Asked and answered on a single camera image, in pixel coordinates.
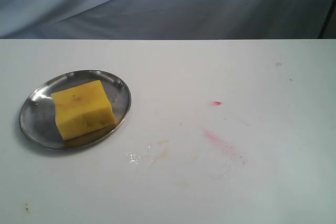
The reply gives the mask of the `yellow sponge block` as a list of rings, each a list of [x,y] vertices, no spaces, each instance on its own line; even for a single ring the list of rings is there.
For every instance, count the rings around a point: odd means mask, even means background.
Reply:
[[[67,141],[114,125],[112,105],[100,80],[51,94],[55,105],[55,122]]]

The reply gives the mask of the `white backdrop cloth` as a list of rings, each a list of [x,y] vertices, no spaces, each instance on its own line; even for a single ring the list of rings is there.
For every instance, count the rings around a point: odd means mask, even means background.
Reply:
[[[332,0],[1,0],[1,37],[317,38]]]

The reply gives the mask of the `round steel plate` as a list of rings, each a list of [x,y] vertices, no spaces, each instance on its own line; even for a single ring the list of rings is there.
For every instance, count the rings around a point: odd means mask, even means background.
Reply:
[[[95,80],[102,82],[113,108],[115,125],[64,141],[56,126],[55,105],[51,94]],[[131,92],[121,78],[102,70],[78,70],[50,79],[30,94],[20,110],[19,126],[28,140],[47,150],[79,150],[95,145],[115,132],[130,108]]]

